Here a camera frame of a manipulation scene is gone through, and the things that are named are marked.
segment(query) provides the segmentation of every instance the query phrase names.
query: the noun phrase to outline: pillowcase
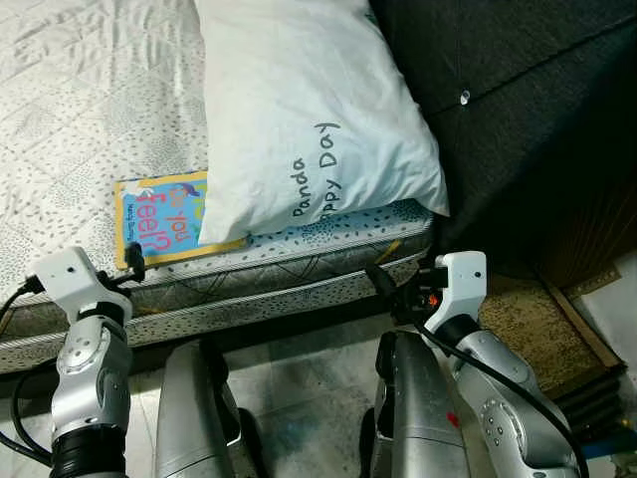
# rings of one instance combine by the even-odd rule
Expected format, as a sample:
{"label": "pillowcase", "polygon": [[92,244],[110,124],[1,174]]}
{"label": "pillowcase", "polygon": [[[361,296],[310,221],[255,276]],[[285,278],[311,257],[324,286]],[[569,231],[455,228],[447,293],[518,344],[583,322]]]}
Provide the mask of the pillowcase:
{"label": "pillowcase", "polygon": [[196,0],[209,132],[200,243],[415,198],[448,214],[438,145],[367,0]]}

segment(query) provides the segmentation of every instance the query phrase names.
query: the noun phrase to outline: red marking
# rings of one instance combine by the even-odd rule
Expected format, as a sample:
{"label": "red marking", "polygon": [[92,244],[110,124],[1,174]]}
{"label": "red marking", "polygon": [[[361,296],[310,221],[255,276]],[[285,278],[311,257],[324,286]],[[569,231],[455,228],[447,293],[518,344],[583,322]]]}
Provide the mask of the red marking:
{"label": "red marking", "polygon": [[460,420],[458,419],[458,416],[456,416],[455,413],[452,413],[451,411],[447,412],[447,419],[449,420],[449,422],[454,425],[455,428],[460,428]]}

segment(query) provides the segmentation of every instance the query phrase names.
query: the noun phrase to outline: bed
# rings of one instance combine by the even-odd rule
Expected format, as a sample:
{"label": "bed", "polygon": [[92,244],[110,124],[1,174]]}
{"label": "bed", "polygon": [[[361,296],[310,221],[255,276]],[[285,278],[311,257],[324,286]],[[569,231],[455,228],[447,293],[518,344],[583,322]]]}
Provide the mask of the bed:
{"label": "bed", "polygon": [[[114,267],[113,184],[207,167],[203,42],[178,0],[0,0],[0,301],[69,245]],[[251,237],[227,254],[147,271],[132,346],[345,304],[374,294],[384,258],[406,280],[432,243],[415,201]],[[0,372],[53,357],[67,322],[46,295],[12,309]]]}

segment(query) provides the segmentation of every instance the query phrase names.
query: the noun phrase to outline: brown mat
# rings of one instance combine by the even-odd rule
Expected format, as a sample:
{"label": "brown mat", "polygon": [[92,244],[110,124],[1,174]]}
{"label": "brown mat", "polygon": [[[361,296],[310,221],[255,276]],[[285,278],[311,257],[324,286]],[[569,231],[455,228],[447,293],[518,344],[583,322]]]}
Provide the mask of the brown mat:
{"label": "brown mat", "polygon": [[553,399],[621,366],[561,293],[540,280],[491,275],[480,318],[529,362]]}

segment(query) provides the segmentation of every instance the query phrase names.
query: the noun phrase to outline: children's book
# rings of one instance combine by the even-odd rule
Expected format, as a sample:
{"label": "children's book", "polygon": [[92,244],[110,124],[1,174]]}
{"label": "children's book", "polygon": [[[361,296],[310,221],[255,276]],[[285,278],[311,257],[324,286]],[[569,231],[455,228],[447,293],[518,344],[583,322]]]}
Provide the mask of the children's book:
{"label": "children's book", "polygon": [[124,249],[138,242],[146,266],[183,261],[245,246],[246,240],[199,245],[206,171],[115,184],[115,264],[126,268]]}

